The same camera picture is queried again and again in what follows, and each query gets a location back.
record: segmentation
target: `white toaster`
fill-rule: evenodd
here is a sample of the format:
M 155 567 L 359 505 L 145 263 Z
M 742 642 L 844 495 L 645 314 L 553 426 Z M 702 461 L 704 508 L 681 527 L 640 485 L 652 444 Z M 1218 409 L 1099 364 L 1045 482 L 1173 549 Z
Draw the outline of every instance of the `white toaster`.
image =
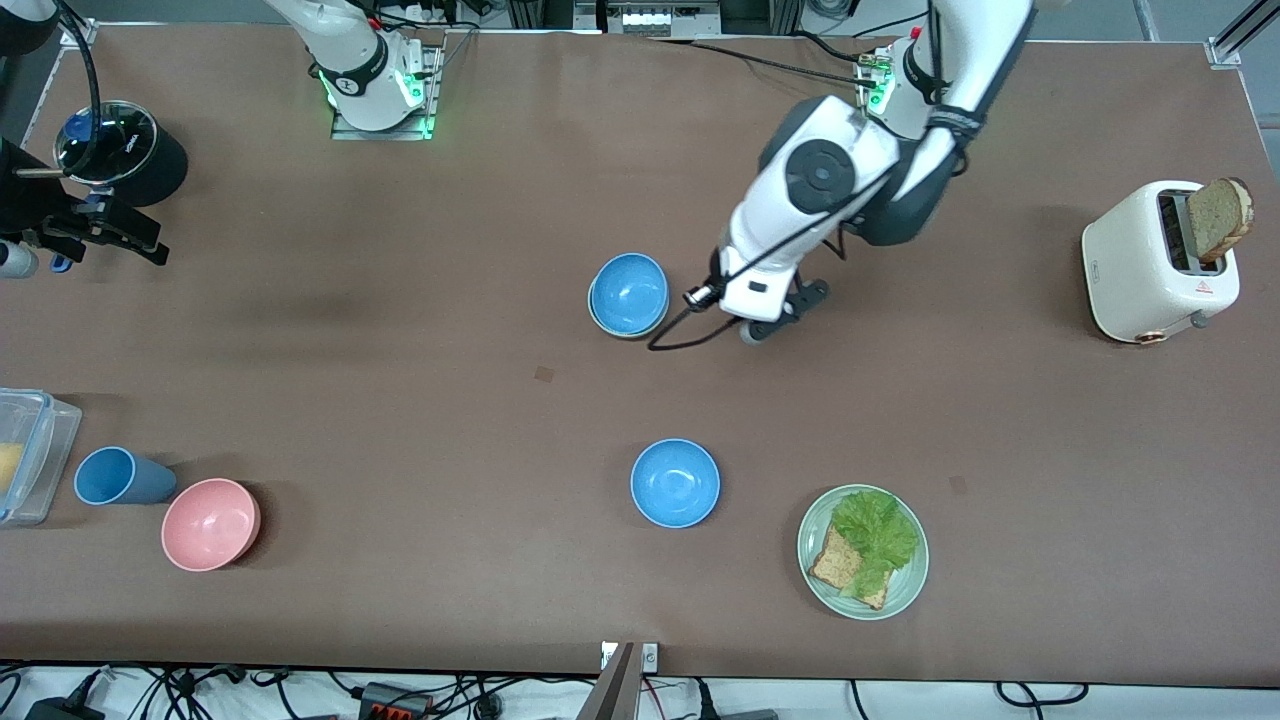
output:
M 1093 320 L 1121 342 L 1153 345 L 1204 328 L 1240 295 L 1235 251 L 1215 263 L 1194 252 L 1187 197 L 1199 183 L 1139 188 L 1084 228 L 1084 282 Z

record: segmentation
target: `green plate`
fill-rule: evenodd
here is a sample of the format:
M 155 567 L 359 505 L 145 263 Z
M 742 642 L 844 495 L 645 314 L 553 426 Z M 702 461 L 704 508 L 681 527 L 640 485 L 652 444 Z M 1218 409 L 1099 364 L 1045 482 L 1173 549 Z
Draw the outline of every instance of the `green plate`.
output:
M 897 503 L 902 506 L 902 512 L 906 514 L 906 519 L 911 521 L 916 534 L 920 536 L 920 544 L 915 547 L 915 555 L 911 556 L 911 561 L 890 575 L 888 597 L 884 600 L 883 610 L 872 610 L 864 602 L 859 602 L 851 597 L 840 597 L 838 589 L 809 574 L 809 568 L 813 568 L 813 561 L 822 552 L 822 542 L 827 537 L 827 528 L 831 525 L 831 512 L 846 496 L 867 491 L 881 491 L 897 500 Z M 804 514 L 804 519 L 800 520 L 796 555 L 800 559 L 800 574 L 804 575 L 804 582 L 809 583 L 809 589 L 813 591 L 813 594 L 818 596 L 818 600 L 827 607 L 854 620 L 883 620 L 906 610 L 906 606 L 911 605 L 920 594 L 920 591 L 924 588 L 924 578 L 929 574 L 929 542 L 924 538 L 924 528 L 920 527 L 920 520 L 900 497 L 874 486 L 844 486 L 815 500 L 809 511 Z

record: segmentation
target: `bread slice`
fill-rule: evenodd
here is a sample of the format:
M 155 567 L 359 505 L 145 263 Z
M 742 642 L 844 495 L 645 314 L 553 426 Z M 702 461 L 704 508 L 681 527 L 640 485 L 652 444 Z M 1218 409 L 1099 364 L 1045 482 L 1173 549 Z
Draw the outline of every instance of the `bread slice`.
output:
M 813 560 L 809 574 L 836 589 L 844 589 L 854 582 L 854 575 L 861 565 L 863 556 L 836 532 L 835 525 L 829 525 L 827 537 L 822 541 L 822 551 Z M 858 600 L 869 605 L 872 610 L 883 610 L 884 598 L 888 596 L 888 578 L 892 574 L 892 570 L 884 573 L 884 587 L 881 592 Z
M 1253 196 L 1244 181 L 1216 179 L 1187 199 L 1192 240 L 1202 263 L 1213 263 L 1253 229 Z

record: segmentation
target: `floor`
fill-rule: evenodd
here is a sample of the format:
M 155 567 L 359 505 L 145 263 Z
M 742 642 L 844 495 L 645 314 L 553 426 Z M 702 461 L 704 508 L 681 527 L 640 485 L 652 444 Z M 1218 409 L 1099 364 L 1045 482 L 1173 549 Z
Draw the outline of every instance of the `floor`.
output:
M 67 697 L 90 673 L 91 667 L 35 667 L 22 671 L 22 684 L 10 707 L 0 717 L 23 717 L 32 702 L 49 697 Z M 438 688 L 453 683 L 444 675 L 378 675 L 338 673 L 347 687 L 381 682 L 403 689 Z M 141 670 L 118 670 L 101 676 L 90 693 L 90 707 L 104 711 L 106 720 L 125 720 L 150 684 Z M 681 678 L 654 678 L 653 684 L 662 703 L 659 715 L 650 697 L 640 698 L 637 720 L 677 720 L 700 710 L 696 685 Z M 337 715 L 344 720 L 362 720 L 360 708 L 346 692 L 324 673 L 296 673 L 284 684 L 285 697 L 293 711 L 302 716 Z M 708 680 L 717 711 L 731 714 L 773 710 L 780 720 L 860 720 L 852 702 L 850 685 L 844 680 Z M 1030 710 L 1011 707 L 996 694 L 989 683 L 858 683 L 867 720 L 1033 720 Z M 1070 697 L 1079 688 L 1034 685 L 1042 700 Z M 1021 700 L 1016 687 L 1005 688 L 1014 700 Z M 500 693 L 502 717 L 507 720 L 552 720 L 576 717 L 590 687 L 564 682 L 545 684 L 522 682 Z M 8 694 L 8 683 L 0 685 L 0 703 Z M 434 697 L 439 702 L 443 694 Z M 278 691 L 251 683 L 232 685 L 211 680 L 200 685 L 197 700 L 214 720 L 284 720 L 288 715 Z M 159 720 L 168 703 L 157 701 L 148 717 Z M 458 711 L 449 715 L 467 720 Z M 1070 706 L 1047 707 L 1046 720 L 1265 720 L 1280 717 L 1280 691 L 1143 688 L 1100 685 Z
M 122 22 L 280 22 L 261 0 L 70 0 L 82 14 L 102 20 Z M 1152 19 L 1161 41 L 1201 42 L 1226 26 L 1248 0 L 1149 0 Z M 851 35 L 896 18 L 923 10 L 924 0 L 864 0 L 858 15 L 840 24 L 806 10 L 804 24 L 815 32 Z M 904 33 L 910 24 L 890 26 L 884 33 Z M 1132 0 L 1074 0 L 1062 10 L 1043 12 L 1034 27 L 1039 40 L 1140 41 Z M 52 47 L 19 59 L 9 68 L 9 79 L 0 97 L 0 132 L 20 138 L 35 99 L 40 95 Z M 1272 165 L 1280 173 L 1280 24 L 1265 32 L 1243 58 L 1243 72 Z M 23 671 L 22 685 L 12 707 L 0 719 L 22 717 L 36 700 L 65 696 L 86 674 L 79 667 L 37 667 Z M 346 680 L 366 682 L 372 675 L 343 675 Z M 383 678 L 402 687 L 430 687 L 439 678 Z M 698 711 L 698 694 L 691 683 L 672 680 L 675 687 L 659 691 L 666 717 L 676 719 Z M 337 712 L 355 717 L 355 701 L 338 691 L 323 674 L 298 674 L 289 679 L 289 698 L 300 715 Z M 251 688 L 248 683 L 202 688 L 201 696 L 218 720 L 274 720 L 285 717 L 279 697 L 271 689 Z M 991 684 L 984 683 L 859 683 L 869 719 L 950 717 L 956 720 L 998 720 L 1034 717 L 1001 702 Z M 138 671 L 122 671 L 114 680 L 99 683 L 92 706 L 106 711 L 108 719 L 128 716 L 146 688 Z M 586 696 L 585 684 L 524 683 L 503 693 L 504 717 L 539 720 L 573 717 Z M 785 720 L 858 717 L 849 684 L 845 682 L 714 680 L 713 694 L 722 712 L 774 708 Z M 0 684 L 0 693 L 6 693 Z M 1070 688 L 1042 688 L 1043 697 L 1064 697 Z M 640 717 L 659 717 L 650 701 L 640 705 Z M 1224 717 L 1240 720 L 1280 719 L 1280 692 L 1240 689 L 1175 689 L 1144 687 L 1096 687 L 1085 701 L 1046 711 L 1050 720 L 1091 719 L 1192 719 Z

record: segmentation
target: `yellow food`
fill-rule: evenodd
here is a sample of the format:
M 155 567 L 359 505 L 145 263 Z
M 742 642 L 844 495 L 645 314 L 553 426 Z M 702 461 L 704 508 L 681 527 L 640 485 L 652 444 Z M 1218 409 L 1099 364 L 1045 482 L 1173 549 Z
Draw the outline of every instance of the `yellow food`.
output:
M 0 497 L 9 492 L 13 477 L 18 473 L 18 462 L 22 462 L 20 442 L 0 442 Z

